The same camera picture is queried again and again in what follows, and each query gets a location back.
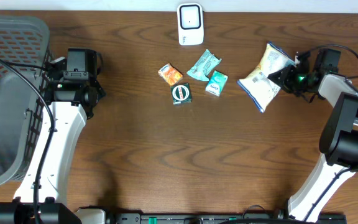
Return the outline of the yellow white snack bag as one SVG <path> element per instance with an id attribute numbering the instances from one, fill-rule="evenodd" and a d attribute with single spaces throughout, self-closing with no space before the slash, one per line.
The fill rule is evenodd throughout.
<path id="1" fill-rule="evenodd" d="M 269 42 L 258 66 L 248 76 L 239 79 L 237 84 L 253 100 L 258 110 L 264 113 L 280 91 L 280 87 L 269 80 L 268 76 L 294 64 L 295 61 L 286 52 Z"/>

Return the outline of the teal Kleenex tissue pack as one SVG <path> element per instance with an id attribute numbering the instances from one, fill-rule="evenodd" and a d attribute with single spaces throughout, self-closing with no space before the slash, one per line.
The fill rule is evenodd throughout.
<path id="1" fill-rule="evenodd" d="M 220 96 L 227 82 L 227 79 L 227 75 L 215 70 L 208 84 L 206 85 L 205 91 L 212 95 Z"/>

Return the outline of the light green wrapper pack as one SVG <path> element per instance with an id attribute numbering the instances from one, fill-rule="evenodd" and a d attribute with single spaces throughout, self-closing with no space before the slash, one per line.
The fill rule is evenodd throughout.
<path id="1" fill-rule="evenodd" d="M 187 71 L 187 75 L 199 81 L 208 82 L 209 73 L 221 62 L 221 58 L 217 58 L 208 49 L 204 51 L 198 61 Z"/>

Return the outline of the orange tissue pack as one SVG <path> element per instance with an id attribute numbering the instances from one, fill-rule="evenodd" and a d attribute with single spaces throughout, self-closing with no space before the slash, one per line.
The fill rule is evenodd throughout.
<path id="1" fill-rule="evenodd" d="M 162 68 L 160 68 L 158 70 L 158 74 L 170 86 L 177 84 L 183 78 L 183 75 L 176 68 L 174 68 L 170 63 L 167 63 Z"/>

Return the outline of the green round-logo box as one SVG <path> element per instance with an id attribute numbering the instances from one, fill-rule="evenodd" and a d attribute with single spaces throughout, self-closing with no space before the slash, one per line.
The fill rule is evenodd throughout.
<path id="1" fill-rule="evenodd" d="M 192 95 L 188 83 L 178 84 L 171 87 L 172 101 L 174 105 L 191 103 Z"/>

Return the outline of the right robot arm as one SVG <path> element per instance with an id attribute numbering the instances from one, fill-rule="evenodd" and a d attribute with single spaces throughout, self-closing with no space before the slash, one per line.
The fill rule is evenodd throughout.
<path id="1" fill-rule="evenodd" d="M 289 65 L 268 76 L 287 93 L 313 93 L 333 111 L 319 139 L 320 157 L 312 173 L 287 203 L 286 218 L 316 222 L 335 191 L 358 172 L 358 89 L 332 65 L 307 75 Z"/>

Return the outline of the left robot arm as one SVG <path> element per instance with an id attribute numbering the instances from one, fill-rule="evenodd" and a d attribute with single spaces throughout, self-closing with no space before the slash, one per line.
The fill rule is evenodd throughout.
<path id="1" fill-rule="evenodd" d="M 41 101 L 43 125 L 24 180 L 11 202 L 0 202 L 0 223 L 111 223 L 101 207 L 67 208 L 67 183 L 75 147 L 93 109 L 105 96 L 97 81 L 100 53 L 70 49 L 47 66 Z"/>

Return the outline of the grey plastic mesh basket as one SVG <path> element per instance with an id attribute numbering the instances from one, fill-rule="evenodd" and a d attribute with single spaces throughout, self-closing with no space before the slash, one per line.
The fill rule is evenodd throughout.
<path id="1" fill-rule="evenodd" d="M 53 57 L 50 32 L 36 17 L 0 16 L 0 59 L 14 63 L 39 91 L 47 80 L 40 69 Z M 22 180 L 42 125 L 43 104 L 20 77 L 0 64 L 0 185 Z"/>

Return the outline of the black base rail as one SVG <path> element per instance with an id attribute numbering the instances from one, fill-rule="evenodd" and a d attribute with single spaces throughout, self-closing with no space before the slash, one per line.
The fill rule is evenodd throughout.
<path id="1" fill-rule="evenodd" d="M 242 218 L 273 218 L 272 214 L 247 213 L 245 215 L 211 215 L 211 214 L 139 214 L 120 213 L 115 215 L 116 224 L 184 224 L 184 223 L 205 223 L 218 224 L 226 221 L 240 220 Z"/>

